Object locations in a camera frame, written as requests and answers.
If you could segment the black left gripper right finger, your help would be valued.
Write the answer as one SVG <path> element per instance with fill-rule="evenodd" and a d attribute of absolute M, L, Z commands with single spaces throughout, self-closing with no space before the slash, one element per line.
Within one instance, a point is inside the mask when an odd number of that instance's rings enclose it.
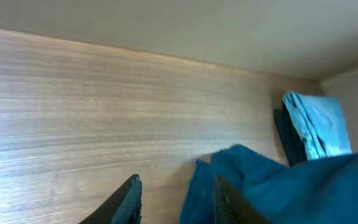
<path fill-rule="evenodd" d="M 217 176 L 214 189 L 216 224 L 268 224 L 263 217 L 228 180 Z"/>

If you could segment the dark blue denim shorts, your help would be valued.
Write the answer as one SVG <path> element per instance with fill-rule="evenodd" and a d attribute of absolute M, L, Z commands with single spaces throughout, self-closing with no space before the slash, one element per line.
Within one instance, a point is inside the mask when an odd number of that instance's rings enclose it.
<path fill-rule="evenodd" d="M 224 177 L 272 223 L 358 223 L 358 152 L 284 166 L 243 145 L 198 160 L 180 223 L 214 223 L 214 190 Z"/>

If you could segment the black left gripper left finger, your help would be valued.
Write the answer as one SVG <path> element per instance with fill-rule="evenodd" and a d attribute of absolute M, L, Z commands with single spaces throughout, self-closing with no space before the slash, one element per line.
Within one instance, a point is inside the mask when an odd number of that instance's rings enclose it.
<path fill-rule="evenodd" d="M 133 174 L 80 224 L 140 224 L 141 210 L 142 182 Z"/>

